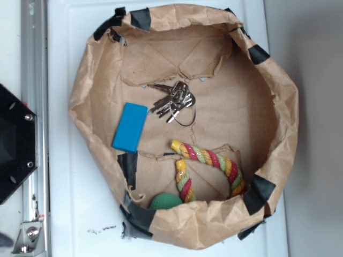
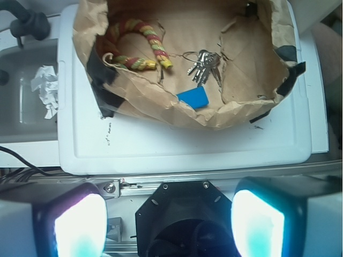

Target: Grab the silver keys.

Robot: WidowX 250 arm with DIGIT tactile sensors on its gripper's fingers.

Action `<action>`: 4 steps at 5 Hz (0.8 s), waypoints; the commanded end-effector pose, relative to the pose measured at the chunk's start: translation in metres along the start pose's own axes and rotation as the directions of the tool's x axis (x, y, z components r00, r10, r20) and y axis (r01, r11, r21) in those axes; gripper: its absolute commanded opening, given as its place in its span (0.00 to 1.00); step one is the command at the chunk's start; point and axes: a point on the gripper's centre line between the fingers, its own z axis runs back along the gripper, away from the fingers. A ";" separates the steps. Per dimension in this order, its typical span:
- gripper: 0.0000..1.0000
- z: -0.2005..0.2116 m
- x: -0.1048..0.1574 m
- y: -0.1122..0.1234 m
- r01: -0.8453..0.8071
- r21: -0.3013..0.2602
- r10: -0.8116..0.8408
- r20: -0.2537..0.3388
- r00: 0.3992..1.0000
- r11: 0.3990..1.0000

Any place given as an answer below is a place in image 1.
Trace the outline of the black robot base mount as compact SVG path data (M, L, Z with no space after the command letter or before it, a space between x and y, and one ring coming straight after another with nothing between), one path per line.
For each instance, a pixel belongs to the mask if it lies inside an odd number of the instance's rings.
M36 169L36 114L1 85L1 204Z

